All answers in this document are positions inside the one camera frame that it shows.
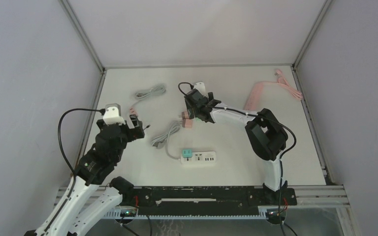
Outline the pink USB charger plug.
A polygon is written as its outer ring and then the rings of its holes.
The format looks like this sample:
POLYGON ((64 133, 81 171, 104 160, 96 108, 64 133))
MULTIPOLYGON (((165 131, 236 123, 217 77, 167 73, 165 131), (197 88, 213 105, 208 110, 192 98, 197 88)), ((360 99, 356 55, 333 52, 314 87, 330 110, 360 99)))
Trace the pink USB charger plug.
POLYGON ((136 112, 134 107, 130 107, 128 112, 129 112, 130 115, 138 116, 138 113, 136 112))

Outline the teal charger plug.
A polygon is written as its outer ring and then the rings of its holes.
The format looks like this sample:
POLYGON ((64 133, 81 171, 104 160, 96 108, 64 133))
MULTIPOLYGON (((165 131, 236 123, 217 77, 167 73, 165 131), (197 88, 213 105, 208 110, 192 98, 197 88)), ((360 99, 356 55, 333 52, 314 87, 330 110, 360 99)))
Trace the teal charger plug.
POLYGON ((183 149, 181 152, 182 158, 189 159, 189 158, 192 158, 192 156, 193 156, 192 149, 183 149))

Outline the pink power strip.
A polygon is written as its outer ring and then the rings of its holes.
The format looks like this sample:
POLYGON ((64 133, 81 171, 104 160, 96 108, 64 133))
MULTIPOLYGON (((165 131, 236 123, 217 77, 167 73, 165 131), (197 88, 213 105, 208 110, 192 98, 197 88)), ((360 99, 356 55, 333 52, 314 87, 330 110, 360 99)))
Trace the pink power strip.
POLYGON ((253 111, 257 108, 265 85, 270 84, 270 83, 271 82, 269 81, 263 81, 263 82, 257 82, 254 84, 249 94, 249 97, 244 105, 244 110, 253 111))

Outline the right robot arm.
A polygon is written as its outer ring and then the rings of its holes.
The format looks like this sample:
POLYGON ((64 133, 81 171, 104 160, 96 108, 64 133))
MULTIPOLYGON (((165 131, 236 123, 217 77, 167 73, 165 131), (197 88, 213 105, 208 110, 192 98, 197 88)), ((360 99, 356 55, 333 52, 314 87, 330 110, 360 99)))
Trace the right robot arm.
POLYGON ((282 157, 297 144, 294 132, 280 123, 269 109, 259 112, 237 110, 212 99, 212 93, 204 96, 193 88, 184 93, 190 118, 217 124, 233 124, 245 130, 254 153, 263 161, 265 170, 265 200, 276 205, 284 199, 282 157))

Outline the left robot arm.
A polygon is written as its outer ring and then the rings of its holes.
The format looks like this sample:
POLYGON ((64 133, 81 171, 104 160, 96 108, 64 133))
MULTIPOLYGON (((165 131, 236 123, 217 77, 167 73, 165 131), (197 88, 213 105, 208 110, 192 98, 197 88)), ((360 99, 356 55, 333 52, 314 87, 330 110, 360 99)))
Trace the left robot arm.
POLYGON ((144 138, 142 121, 137 115, 130 115, 130 119, 133 128, 116 120, 97 121, 100 132, 76 166, 67 190, 44 223, 27 231, 27 236, 84 236, 113 207, 133 201, 133 184, 115 177, 97 200, 84 207, 120 162, 127 144, 144 138))

